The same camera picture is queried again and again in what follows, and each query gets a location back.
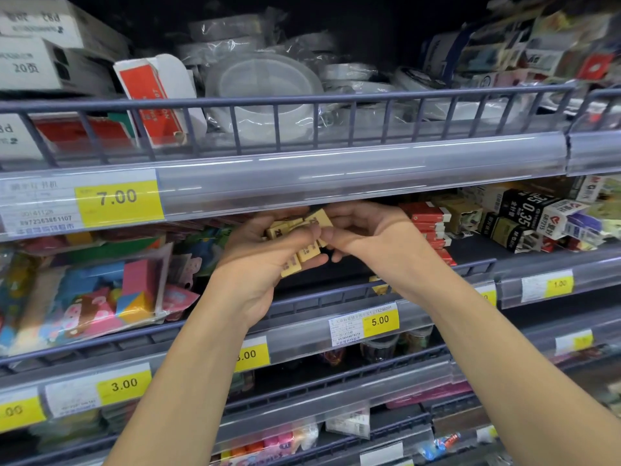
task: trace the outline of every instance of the pink block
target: pink block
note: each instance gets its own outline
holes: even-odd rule
[[[144,291],[151,300],[154,300],[156,287],[155,261],[138,260],[125,264],[123,267],[123,296]]]

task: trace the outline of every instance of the person's left hand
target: person's left hand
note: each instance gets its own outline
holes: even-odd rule
[[[313,224],[298,227],[276,240],[263,241],[265,230],[275,220],[304,216],[308,211],[308,207],[295,207],[259,212],[231,233],[207,289],[217,291],[219,297],[229,301],[228,310],[239,310],[247,329],[267,313],[283,266],[321,234],[319,226]],[[322,253],[302,263],[302,269],[327,261],[328,255]]]

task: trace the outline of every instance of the person's right hand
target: person's right hand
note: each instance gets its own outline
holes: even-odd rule
[[[437,273],[448,268],[398,207],[349,201],[324,210],[334,225],[323,227],[321,234],[335,249],[332,261],[347,253],[360,258],[410,301],[419,303],[420,292],[431,289]]]

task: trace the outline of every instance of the fingernail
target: fingernail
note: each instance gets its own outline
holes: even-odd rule
[[[321,238],[322,240],[332,240],[334,236],[334,228],[333,227],[322,227],[321,228]]]

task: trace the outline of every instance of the colorful toy block package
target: colorful toy block package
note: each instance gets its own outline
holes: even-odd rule
[[[172,244],[85,265],[40,268],[10,355],[162,321]]]

